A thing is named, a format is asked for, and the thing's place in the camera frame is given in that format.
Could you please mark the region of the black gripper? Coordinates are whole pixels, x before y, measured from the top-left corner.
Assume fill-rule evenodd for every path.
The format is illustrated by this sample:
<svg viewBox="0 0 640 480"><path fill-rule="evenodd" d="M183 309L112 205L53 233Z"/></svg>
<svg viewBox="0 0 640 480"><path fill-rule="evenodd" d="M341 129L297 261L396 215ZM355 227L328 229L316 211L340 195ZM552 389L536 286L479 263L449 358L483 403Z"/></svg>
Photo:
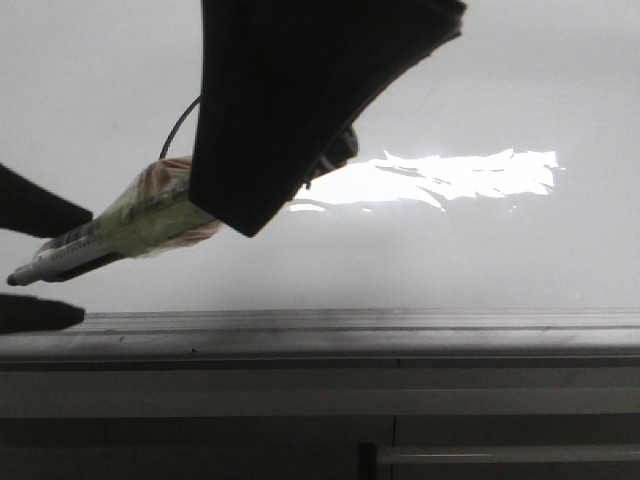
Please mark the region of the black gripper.
<svg viewBox="0 0 640 480"><path fill-rule="evenodd" d="M353 122L456 38L460 1L205 1L191 201L257 234L359 151Z"/></svg>

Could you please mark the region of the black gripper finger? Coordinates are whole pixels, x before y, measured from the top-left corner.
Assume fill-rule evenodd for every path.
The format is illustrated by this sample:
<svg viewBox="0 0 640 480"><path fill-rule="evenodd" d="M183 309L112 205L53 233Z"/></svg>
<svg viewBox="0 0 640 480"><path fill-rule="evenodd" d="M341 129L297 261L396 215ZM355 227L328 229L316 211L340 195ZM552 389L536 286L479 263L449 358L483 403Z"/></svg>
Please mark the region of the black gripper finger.
<svg viewBox="0 0 640 480"><path fill-rule="evenodd" d="M91 211L1 165L1 228L27 235L62 235L93 220Z"/></svg>
<svg viewBox="0 0 640 480"><path fill-rule="evenodd" d="M82 323L85 310L33 296L1 295L1 333L58 331Z"/></svg>

